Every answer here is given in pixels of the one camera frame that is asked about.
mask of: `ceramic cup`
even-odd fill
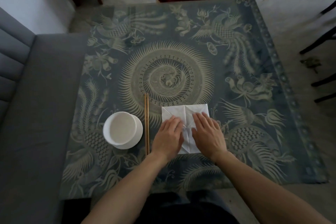
[[[141,139],[142,123],[137,116],[128,112],[116,112],[104,123],[105,140],[118,149],[129,149]]]

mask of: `left hand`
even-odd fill
[[[162,158],[165,165],[181,150],[184,141],[182,128],[181,119],[171,116],[162,123],[154,138],[151,154]]]

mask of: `white napkin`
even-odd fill
[[[174,115],[181,118],[183,124],[186,126],[185,128],[183,128],[184,142],[182,144],[181,150],[179,151],[179,154],[200,153],[200,150],[196,147],[195,141],[191,133],[191,128],[196,127],[193,118],[193,113],[195,112],[205,112],[207,115],[209,115],[208,104],[162,107],[162,122],[170,119],[170,117]]]

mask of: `forearm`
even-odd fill
[[[165,161],[149,154],[95,205],[83,224],[128,224],[139,216],[151,185]]]
[[[309,204],[226,152],[216,161],[260,223],[330,223]]]

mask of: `floor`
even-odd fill
[[[104,0],[104,5],[151,3],[156,0]],[[295,193],[331,222],[336,222],[336,98],[315,104],[313,99],[336,92],[336,82],[318,88],[310,84],[323,79],[336,70],[336,41],[328,41],[304,56],[299,51],[310,45],[323,33],[336,25],[336,9],[324,16],[317,14],[335,0],[257,0],[263,18],[273,37],[275,47],[286,70],[301,113],[311,128],[330,174],[329,184],[287,185]],[[88,31],[88,18],[97,3],[87,0],[79,7],[70,26],[70,32]],[[300,60],[316,56],[321,60],[318,74],[305,68]],[[241,224],[257,223],[235,189],[218,190]]]

